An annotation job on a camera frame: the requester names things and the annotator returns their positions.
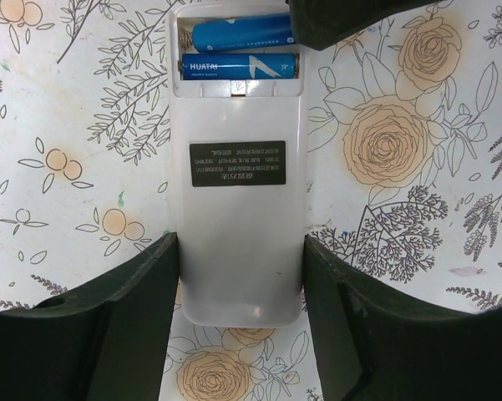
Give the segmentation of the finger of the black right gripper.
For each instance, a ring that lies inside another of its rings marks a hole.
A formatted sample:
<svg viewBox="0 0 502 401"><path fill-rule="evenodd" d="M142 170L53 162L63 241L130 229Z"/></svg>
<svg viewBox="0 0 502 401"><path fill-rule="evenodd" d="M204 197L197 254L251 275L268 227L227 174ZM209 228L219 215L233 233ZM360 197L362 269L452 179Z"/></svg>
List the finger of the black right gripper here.
<svg viewBox="0 0 502 401"><path fill-rule="evenodd" d="M429 0L290 0L296 41L321 51L395 13L429 5Z"/></svg>

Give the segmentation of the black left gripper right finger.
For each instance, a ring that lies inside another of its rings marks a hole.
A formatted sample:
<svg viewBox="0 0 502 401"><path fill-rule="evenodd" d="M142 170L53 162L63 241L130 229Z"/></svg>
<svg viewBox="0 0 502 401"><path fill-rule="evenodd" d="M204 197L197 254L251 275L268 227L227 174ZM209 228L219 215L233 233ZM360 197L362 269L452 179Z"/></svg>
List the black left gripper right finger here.
<svg viewBox="0 0 502 401"><path fill-rule="evenodd" d="M303 285L326 400L502 400L502 306L458 312L304 244Z"/></svg>

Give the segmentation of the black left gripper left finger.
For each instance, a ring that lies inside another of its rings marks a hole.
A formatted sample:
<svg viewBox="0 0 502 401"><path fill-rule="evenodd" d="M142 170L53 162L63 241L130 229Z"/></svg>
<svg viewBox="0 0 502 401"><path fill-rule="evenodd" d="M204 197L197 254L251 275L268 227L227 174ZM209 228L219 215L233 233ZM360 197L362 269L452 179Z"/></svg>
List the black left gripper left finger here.
<svg viewBox="0 0 502 401"><path fill-rule="evenodd" d="M0 312L0 400L156 400L178 280L168 233L79 287Z"/></svg>

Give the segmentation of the blue battery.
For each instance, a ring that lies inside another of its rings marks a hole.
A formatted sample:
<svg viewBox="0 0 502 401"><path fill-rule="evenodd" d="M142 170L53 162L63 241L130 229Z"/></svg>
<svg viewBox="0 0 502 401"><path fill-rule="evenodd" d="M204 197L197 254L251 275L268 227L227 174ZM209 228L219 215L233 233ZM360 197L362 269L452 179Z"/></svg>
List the blue battery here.
<svg viewBox="0 0 502 401"><path fill-rule="evenodd" d="M294 53L186 53L179 61L183 80L295 79Z"/></svg>
<svg viewBox="0 0 502 401"><path fill-rule="evenodd" d="M195 25L191 43L200 53L292 45L289 13L215 20Z"/></svg>

